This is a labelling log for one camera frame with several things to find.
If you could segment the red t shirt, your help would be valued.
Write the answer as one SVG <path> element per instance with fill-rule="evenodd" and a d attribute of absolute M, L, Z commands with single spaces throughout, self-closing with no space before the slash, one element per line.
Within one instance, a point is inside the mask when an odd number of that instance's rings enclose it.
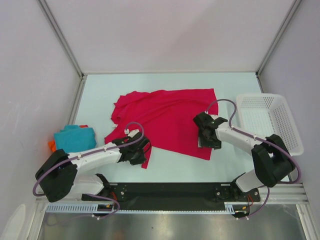
<path fill-rule="evenodd" d="M 124 130 L 144 128 L 151 145 L 167 151 L 210 160 L 211 149 L 198 147 L 198 127 L 193 118 L 204 111 L 219 113 L 214 89 L 133 91 L 119 97 L 111 120 L 116 128 L 104 138 L 105 143 L 125 136 Z"/>

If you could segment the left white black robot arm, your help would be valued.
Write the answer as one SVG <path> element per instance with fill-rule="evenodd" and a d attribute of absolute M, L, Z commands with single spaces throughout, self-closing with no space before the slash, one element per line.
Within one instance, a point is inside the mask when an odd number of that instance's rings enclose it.
<path fill-rule="evenodd" d="M 139 131 L 83 152 L 54 151 L 35 174 L 32 194 L 50 203 L 80 197 L 82 201 L 111 201 L 111 185 L 101 173 L 87 172 L 109 164 L 129 162 L 142 165 L 151 152 L 150 140 Z"/>

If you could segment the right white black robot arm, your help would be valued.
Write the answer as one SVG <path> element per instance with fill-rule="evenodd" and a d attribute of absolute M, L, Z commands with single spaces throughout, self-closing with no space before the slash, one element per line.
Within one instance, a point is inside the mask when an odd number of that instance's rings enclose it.
<path fill-rule="evenodd" d="M 249 191 L 266 186 L 274 187 L 296 169 L 283 140 L 276 134 L 259 138 L 236 129 L 227 119 L 201 112 L 193 118 L 198 128 L 198 147 L 218 150 L 226 142 L 252 157 L 254 169 L 232 181 L 231 196 L 242 201 Z"/>

